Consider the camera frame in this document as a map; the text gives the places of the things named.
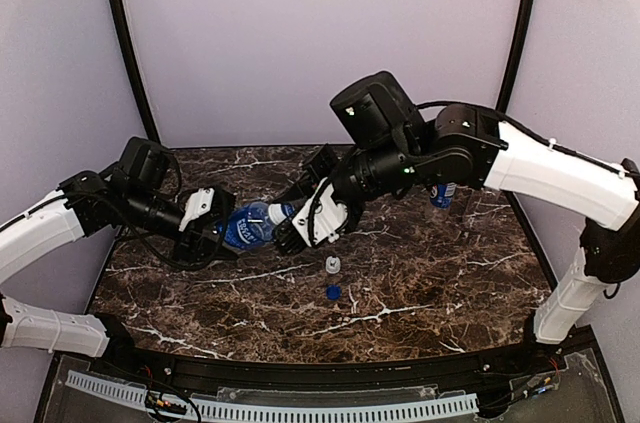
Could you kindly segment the Pocari Sweat bottle blue label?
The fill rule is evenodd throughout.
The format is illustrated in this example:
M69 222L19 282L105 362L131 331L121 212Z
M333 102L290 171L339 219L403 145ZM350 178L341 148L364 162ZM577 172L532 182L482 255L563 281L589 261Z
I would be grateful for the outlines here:
M235 210L227 220L227 227L220 222L217 229L219 232L226 229L226 245L250 251L271 243L275 228L294 213L295 208L290 203L255 201Z

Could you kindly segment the white sport bottle cap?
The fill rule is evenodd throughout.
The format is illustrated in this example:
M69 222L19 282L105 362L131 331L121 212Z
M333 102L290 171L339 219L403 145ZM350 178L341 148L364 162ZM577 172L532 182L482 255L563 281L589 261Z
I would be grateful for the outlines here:
M325 261L325 270L328 274L337 274L341 270L341 260L337 256L329 256Z

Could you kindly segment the Pepsi bottle blue label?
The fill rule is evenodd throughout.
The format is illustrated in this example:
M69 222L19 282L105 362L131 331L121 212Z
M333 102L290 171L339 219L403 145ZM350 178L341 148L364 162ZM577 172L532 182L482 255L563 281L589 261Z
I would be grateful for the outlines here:
M429 199L431 204L439 209L447 209L451 206L457 185L455 183L438 183L431 187Z

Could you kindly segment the blue bottle cap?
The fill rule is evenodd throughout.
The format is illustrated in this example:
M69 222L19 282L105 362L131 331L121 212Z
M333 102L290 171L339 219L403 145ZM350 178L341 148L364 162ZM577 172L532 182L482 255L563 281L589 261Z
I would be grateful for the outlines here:
M325 294L329 300L335 301L341 297L342 290L341 290L341 287L338 285L328 285L326 288Z

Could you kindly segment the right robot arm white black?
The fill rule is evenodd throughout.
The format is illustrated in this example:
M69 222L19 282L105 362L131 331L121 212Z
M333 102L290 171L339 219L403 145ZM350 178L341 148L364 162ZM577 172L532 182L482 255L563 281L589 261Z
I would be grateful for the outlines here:
M535 311L529 336L557 345L608 286L639 269L639 171L631 160L606 163L543 138L494 109L437 103L425 120L387 71L338 93L331 109L352 138L337 158L324 147L287 191L296 214L279 224L275 242L296 254L352 232L366 202L412 187L457 184L519 193L580 214L585 226L574 260Z

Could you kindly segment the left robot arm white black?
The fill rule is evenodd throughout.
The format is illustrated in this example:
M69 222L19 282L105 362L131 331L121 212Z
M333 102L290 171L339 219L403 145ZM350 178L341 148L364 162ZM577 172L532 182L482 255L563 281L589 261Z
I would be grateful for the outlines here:
M131 138L120 158L100 172L83 171L1 227L1 279L7 281L52 251L106 227L130 231L148 252L179 271L234 260L224 235L235 196L219 186L163 192L168 171L180 170L172 151ZM1 346L101 358L134 342L117 317L70 314L1 297Z

